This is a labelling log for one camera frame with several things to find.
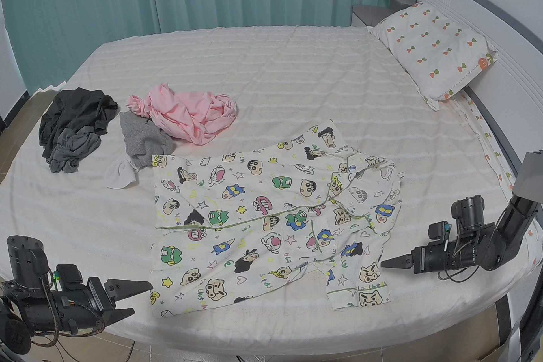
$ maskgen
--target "pajama shirt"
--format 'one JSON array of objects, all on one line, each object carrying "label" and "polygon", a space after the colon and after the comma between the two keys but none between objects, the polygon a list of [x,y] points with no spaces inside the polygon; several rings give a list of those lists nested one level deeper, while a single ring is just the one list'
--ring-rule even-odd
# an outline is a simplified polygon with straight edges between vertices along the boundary
[{"label": "pajama shirt", "polygon": [[316,270],[334,309],[390,300],[378,264],[403,174],[332,121],[268,148],[154,156],[153,168],[155,315],[243,302]]}]

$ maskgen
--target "bed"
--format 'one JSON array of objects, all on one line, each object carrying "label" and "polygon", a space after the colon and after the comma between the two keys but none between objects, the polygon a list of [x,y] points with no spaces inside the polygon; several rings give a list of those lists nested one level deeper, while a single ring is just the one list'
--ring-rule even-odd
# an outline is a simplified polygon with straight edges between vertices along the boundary
[{"label": "bed", "polygon": [[[455,10],[454,1],[444,5]],[[470,24],[488,34],[483,25]],[[490,37],[500,45],[499,37]],[[482,77],[480,89],[474,86],[470,93],[486,98],[479,100],[486,109],[492,107],[492,96],[481,90],[488,87],[484,80],[489,78]],[[458,199],[483,195],[487,222],[495,221],[507,204],[496,170],[514,173],[515,157],[509,156],[512,167],[494,155],[489,156],[494,167],[489,164],[488,150],[496,144],[485,141],[472,122],[470,97],[458,95],[433,112],[396,59],[365,28],[217,28],[133,37],[99,47],[65,89],[102,89],[126,110],[128,95],[143,96],[161,82],[175,90],[229,94],[239,107],[234,124],[211,143],[197,147],[179,141],[175,154],[205,157],[264,148],[331,118],[350,146],[394,160],[406,173],[403,205],[383,259],[427,244],[428,224],[451,220],[450,206]],[[503,138],[509,137],[514,125],[493,109],[502,121]],[[75,263],[84,278],[148,279],[149,250],[158,235],[152,169],[140,171],[137,185],[129,188],[103,186],[106,167],[124,149],[118,117],[76,174],[49,171],[37,129],[0,186],[2,237],[39,238],[51,268]],[[538,138],[530,140],[522,143],[526,150],[535,149]],[[523,150],[516,143],[507,146],[511,155]],[[506,294],[541,259],[537,223],[533,232],[536,242],[523,243],[511,262],[494,272],[479,270],[464,284],[438,281],[432,273],[384,269],[393,299],[379,307],[333,311],[326,278],[309,273],[243,304],[172,318],[153,318],[148,295],[135,296],[119,307],[132,306],[136,314],[108,331],[150,344],[224,354],[330,354],[399,344],[456,324]],[[0,256],[0,275],[12,276],[6,254]]]}]

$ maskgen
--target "pink garment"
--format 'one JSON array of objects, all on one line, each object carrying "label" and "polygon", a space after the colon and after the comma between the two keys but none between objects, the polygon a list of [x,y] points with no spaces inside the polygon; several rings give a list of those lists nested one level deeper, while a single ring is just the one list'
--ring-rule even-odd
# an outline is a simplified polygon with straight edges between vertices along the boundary
[{"label": "pink garment", "polygon": [[204,145],[236,118],[236,102],[228,95],[211,92],[173,92],[166,83],[151,87],[141,99],[131,95],[126,107],[151,118],[172,137]]}]

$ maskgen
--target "white pillow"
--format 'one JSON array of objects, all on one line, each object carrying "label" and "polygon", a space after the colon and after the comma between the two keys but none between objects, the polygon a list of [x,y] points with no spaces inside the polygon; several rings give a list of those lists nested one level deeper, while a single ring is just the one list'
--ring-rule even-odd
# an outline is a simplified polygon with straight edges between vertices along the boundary
[{"label": "white pillow", "polygon": [[370,33],[389,49],[428,105],[446,100],[495,61],[483,35],[426,1],[385,18]]}]

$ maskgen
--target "nightstand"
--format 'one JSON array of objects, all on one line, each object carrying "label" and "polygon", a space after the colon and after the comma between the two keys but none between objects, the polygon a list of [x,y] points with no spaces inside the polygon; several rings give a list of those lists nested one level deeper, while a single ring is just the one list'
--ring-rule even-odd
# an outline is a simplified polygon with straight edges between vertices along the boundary
[{"label": "nightstand", "polygon": [[351,26],[375,26],[379,22],[417,2],[417,0],[388,0],[389,7],[353,5]]}]

